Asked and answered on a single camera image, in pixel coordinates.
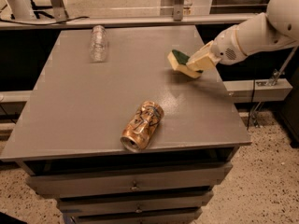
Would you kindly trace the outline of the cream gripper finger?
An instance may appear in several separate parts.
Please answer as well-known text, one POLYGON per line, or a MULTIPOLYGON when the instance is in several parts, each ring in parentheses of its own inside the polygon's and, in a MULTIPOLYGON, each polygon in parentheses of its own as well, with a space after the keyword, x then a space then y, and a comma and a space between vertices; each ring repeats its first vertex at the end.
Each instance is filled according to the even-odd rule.
POLYGON ((205 71, 214 68, 219 61, 219 58, 205 55, 188 61, 187 67, 193 71, 205 71))
POLYGON ((198 51, 196 51, 190 58, 188 61, 192 60, 192 59, 196 59, 205 55, 209 55, 211 57, 214 57, 213 53, 211 52, 211 47, 213 45, 213 42, 210 41, 207 44, 205 44, 203 47, 201 47, 198 51))

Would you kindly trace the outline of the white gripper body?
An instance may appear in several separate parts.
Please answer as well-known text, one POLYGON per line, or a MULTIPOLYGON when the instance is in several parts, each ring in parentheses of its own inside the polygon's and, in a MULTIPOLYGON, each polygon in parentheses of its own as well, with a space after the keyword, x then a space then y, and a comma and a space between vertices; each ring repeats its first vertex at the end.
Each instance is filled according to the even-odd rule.
POLYGON ((220 59, 220 63, 232 65, 244 61, 247 55, 241 50, 237 41, 238 26, 234 25, 219 33, 213 40, 211 52, 220 59))

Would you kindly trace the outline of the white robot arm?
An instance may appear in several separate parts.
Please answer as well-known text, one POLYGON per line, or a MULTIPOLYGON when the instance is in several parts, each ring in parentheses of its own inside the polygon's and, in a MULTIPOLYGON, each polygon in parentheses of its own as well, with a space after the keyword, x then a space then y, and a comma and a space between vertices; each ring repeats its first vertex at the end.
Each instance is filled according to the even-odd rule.
POLYGON ((262 51, 296 47, 299 41, 299 0, 270 0, 266 12, 233 25, 200 48, 187 62, 192 71, 232 65, 262 51))

